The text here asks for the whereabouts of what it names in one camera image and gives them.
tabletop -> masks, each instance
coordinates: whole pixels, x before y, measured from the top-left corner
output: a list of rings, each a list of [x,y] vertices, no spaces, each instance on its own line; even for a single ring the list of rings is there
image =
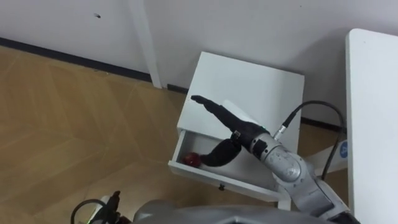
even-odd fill
[[[362,223],[398,212],[398,37],[353,29],[346,38],[349,203]]]
[[[202,95],[218,104],[232,102],[273,134],[302,103],[303,88],[303,75],[202,52],[177,127],[218,139],[231,136],[229,129],[190,99]],[[297,152],[300,117],[298,113],[281,139],[292,152]]]

white nightstand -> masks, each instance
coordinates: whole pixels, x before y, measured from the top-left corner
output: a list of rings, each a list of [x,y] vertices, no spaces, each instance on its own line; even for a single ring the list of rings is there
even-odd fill
[[[231,101],[273,134],[301,104],[303,88],[302,75],[202,52],[178,121],[180,138],[169,161],[171,170],[267,202],[287,202],[285,209],[289,209],[290,197],[271,172],[244,149],[233,162],[218,168],[193,168],[182,164],[181,158],[188,152],[207,154],[220,139],[231,135],[202,105],[190,99],[192,95],[218,104]],[[300,117],[299,113],[280,140],[292,152],[297,152]]]

blue logo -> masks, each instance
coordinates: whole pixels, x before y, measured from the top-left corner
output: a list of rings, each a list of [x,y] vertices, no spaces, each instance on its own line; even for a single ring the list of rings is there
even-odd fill
[[[348,156],[348,145],[347,145],[347,141],[341,143],[341,146],[340,146],[340,156],[341,156],[341,158],[347,158],[347,156]]]

wooden floor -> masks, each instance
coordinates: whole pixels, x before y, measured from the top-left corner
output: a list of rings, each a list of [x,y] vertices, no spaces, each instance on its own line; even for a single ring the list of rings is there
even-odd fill
[[[184,99],[150,83],[0,47],[0,224],[69,223],[76,204],[115,190],[127,217],[157,198],[181,207],[273,206],[170,173]],[[311,155],[334,138],[302,125],[299,152]],[[328,182],[346,201],[346,171]]]

drawer handle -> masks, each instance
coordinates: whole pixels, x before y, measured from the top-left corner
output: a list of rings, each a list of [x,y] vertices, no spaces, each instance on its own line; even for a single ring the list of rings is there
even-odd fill
[[[224,191],[225,190],[225,185],[220,184],[220,186],[218,187],[218,190],[220,191]]]

